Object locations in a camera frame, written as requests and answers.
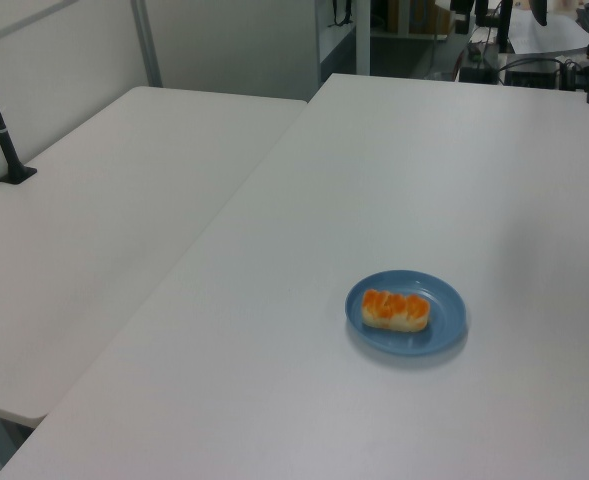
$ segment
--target desk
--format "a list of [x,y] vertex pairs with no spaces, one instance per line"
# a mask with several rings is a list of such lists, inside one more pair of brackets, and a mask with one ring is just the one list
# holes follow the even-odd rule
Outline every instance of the desk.
[[304,105],[137,88],[0,184],[0,417],[50,412]]
[[[394,268],[466,342],[352,332]],[[332,76],[0,474],[152,477],[589,478],[589,105]]]

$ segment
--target food item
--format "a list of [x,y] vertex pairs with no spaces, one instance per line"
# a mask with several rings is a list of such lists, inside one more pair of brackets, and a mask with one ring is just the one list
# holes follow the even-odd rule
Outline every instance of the food item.
[[361,305],[363,322],[374,328],[420,332],[427,326],[430,303],[418,295],[367,290]]

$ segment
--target wall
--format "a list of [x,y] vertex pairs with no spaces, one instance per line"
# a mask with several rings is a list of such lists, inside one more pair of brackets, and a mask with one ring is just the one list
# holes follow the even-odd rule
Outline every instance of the wall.
[[163,85],[309,100],[315,0],[147,0]]
[[140,85],[129,0],[80,0],[0,38],[0,108],[24,163]]
[[[356,21],[356,2],[358,0],[352,0],[352,20],[354,22]],[[332,0],[316,0],[316,11],[318,21],[318,48],[322,62],[348,34],[354,31],[355,23],[342,27],[329,27],[329,25],[334,23]],[[336,18],[339,23],[345,18],[345,0],[337,1]]]

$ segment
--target blue plate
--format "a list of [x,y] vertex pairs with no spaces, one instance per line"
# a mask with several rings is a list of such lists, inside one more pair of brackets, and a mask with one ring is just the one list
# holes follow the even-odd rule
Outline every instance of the blue plate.
[[[363,323],[361,304],[370,288],[409,295],[415,293],[430,302],[429,323],[417,333],[393,332]],[[443,350],[467,332],[465,304],[450,285],[431,275],[410,270],[380,272],[358,282],[345,300],[347,319],[369,344],[396,355],[427,355]]]

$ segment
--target cable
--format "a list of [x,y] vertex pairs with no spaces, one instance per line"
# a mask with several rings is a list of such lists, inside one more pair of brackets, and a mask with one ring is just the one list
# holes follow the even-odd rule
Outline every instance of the cable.
[[332,0],[332,7],[334,9],[334,23],[332,25],[328,25],[329,27],[342,27],[343,25],[348,25],[350,23],[353,23],[351,18],[352,18],[352,0],[346,0],[345,2],[345,18],[343,19],[343,21],[341,23],[338,23],[336,21],[336,12],[337,12],[337,1],[336,0]]
[[[494,9],[494,11],[492,12],[492,15],[490,16],[491,19],[493,19],[496,16],[496,12],[498,12],[498,9],[501,8],[501,5],[503,4],[503,0],[501,0],[500,2],[498,2],[498,5],[496,6],[496,8]],[[487,29],[487,38],[485,39],[485,47],[483,47],[483,64],[485,64],[485,52],[487,50],[487,45],[490,43],[490,34],[492,33],[492,22],[490,22],[490,26]],[[477,69],[481,68],[481,62],[478,62],[478,65],[476,66]]]
[[560,60],[556,59],[556,58],[546,58],[546,57],[530,57],[530,58],[521,58],[519,60],[514,60],[513,62],[508,63],[507,65],[499,68],[496,73],[500,73],[503,70],[508,70],[512,67],[520,67],[521,65],[528,65],[530,63],[536,63],[536,62],[556,62],[558,63],[561,67],[564,67],[565,64],[563,62],[561,62]]
[[461,65],[463,64],[463,55],[465,55],[465,50],[463,50],[456,59],[456,63],[454,64],[454,70],[452,71],[452,81],[456,80],[456,76],[458,75],[458,72],[461,69]]
[[568,58],[567,60],[565,60],[565,66],[566,67],[575,66],[579,72],[583,70],[583,66],[580,63],[575,62],[571,58]]

